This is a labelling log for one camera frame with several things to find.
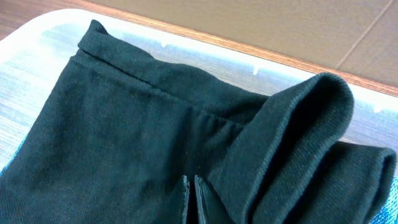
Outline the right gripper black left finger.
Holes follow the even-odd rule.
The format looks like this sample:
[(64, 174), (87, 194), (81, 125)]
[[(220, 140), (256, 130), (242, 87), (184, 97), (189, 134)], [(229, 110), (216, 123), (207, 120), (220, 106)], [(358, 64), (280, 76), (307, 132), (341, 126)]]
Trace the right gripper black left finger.
[(180, 206), (180, 224), (187, 223), (188, 204), (190, 196), (190, 184), (187, 176), (182, 177), (182, 205)]

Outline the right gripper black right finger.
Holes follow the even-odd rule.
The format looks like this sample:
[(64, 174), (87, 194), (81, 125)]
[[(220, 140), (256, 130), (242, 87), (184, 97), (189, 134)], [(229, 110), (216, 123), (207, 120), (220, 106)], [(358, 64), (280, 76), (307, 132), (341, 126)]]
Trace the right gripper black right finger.
[(194, 178), (199, 224), (233, 224), (212, 185), (198, 175)]

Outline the black garment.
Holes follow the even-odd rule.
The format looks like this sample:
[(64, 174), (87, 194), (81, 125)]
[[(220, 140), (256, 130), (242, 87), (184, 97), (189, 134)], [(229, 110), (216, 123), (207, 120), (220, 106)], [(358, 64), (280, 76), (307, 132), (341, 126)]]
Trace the black garment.
[(262, 96), (156, 60), (93, 20), (18, 152), (37, 161), (86, 151), (111, 165), (125, 154), (151, 174), (198, 175), (218, 189), (237, 174), (243, 182), (233, 186), (249, 209), (260, 185), (276, 190), (289, 170), (298, 173), (294, 183), (308, 184), (341, 142), (353, 107), (336, 75)]

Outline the blue jeans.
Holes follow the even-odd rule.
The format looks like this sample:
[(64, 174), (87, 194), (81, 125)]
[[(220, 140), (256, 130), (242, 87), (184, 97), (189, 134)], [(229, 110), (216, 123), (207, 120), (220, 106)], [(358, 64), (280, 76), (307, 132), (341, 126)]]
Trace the blue jeans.
[[(180, 223), (182, 174), (149, 173), (123, 154), (79, 151), (63, 155), (19, 151), (1, 172), (2, 223)], [(390, 149), (335, 144), (311, 181), (293, 182), (296, 170), (276, 183), (262, 184), (249, 209), (239, 198), (239, 175), (215, 189), (233, 223), (396, 223), (395, 153)], [(190, 184), (187, 223), (198, 222), (195, 181)]]

